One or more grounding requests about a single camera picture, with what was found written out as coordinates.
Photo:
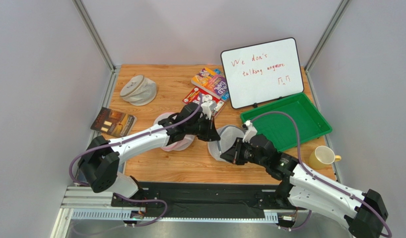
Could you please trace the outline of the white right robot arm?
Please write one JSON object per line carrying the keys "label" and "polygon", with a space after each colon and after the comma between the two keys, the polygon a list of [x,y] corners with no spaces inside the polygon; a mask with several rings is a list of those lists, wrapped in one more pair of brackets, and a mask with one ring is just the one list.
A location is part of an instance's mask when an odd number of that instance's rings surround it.
{"label": "white right robot arm", "polygon": [[278,206],[303,208],[333,219],[356,238],[392,237],[386,224],[388,211],[378,192],[363,192],[331,180],[277,151],[263,135],[248,142],[236,138],[220,157],[235,165],[252,163],[265,168],[280,181],[273,196]]}

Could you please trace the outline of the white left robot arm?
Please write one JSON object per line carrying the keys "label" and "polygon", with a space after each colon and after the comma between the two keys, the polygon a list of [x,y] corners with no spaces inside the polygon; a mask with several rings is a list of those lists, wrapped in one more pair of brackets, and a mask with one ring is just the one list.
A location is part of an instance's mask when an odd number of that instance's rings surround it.
{"label": "white left robot arm", "polygon": [[144,131],[113,141],[97,136],[78,157],[77,166],[94,193],[109,191],[131,198],[139,187],[132,177],[119,172],[119,164],[149,150],[183,141],[188,135],[205,142],[219,141],[211,112],[214,108],[214,101],[189,103],[179,113]]}

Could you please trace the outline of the white mesh laundry bag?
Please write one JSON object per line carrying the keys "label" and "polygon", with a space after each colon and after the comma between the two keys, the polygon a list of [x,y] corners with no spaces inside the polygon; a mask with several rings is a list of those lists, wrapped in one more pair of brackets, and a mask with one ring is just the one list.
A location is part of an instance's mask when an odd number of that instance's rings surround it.
{"label": "white mesh laundry bag", "polygon": [[210,155],[220,162],[226,162],[220,155],[230,149],[236,141],[237,137],[244,137],[244,130],[235,125],[225,125],[217,129],[220,136],[219,141],[212,141],[207,143],[207,148]]}

